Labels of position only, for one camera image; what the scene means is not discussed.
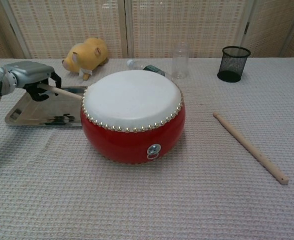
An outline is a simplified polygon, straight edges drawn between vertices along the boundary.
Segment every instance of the drumstick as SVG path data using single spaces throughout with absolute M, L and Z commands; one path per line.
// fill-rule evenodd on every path
M 288 184 L 289 178 L 255 146 L 246 140 L 228 121 L 221 117 L 217 112 L 214 112 L 213 116 L 219 120 L 222 126 L 224 126 L 281 184 Z
M 77 100 L 82 99 L 82 97 L 80 95 L 74 94 L 74 93 L 69 92 L 69 91 L 62 90 L 62 89 L 54 87 L 54 86 L 46 85 L 46 84 L 43 84 L 43 83 L 40 83 L 38 85 L 38 88 L 45 89 L 47 91 L 51 91 L 51 92 L 56 93 L 56 94 L 62 94 L 62 95 L 65 95 L 65 96 L 69 96 L 69 97 L 75 98 Z

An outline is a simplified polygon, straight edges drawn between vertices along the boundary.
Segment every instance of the drum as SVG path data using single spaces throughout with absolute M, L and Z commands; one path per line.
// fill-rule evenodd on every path
M 89 86 L 80 116 L 98 152 L 115 162 L 140 164 L 160 158 L 177 143 L 185 106 L 171 80 L 151 71 L 126 70 Z

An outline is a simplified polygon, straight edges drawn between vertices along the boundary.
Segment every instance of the stainless steel tray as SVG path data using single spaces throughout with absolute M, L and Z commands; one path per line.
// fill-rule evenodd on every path
M 82 95 L 86 87 L 71 86 L 62 89 Z M 25 93 L 5 117 L 5 122 L 13 126 L 59 126 L 81 127 L 81 102 L 69 96 L 55 96 L 46 92 L 45 101 L 34 101 Z

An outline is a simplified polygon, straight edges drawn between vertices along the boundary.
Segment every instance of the stuffed animal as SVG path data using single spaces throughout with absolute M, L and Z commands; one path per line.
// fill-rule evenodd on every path
M 63 67 L 73 73 L 83 73 L 88 80 L 92 71 L 108 62 L 108 50 L 104 40 L 91 37 L 83 43 L 74 45 L 67 57 L 62 60 Z

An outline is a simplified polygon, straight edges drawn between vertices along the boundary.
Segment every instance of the white drumhead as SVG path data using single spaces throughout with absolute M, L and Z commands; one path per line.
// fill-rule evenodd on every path
M 94 123 L 135 131 L 164 124 L 177 114 L 181 102 L 179 88 L 166 77 L 151 71 L 127 70 L 89 86 L 83 108 Z

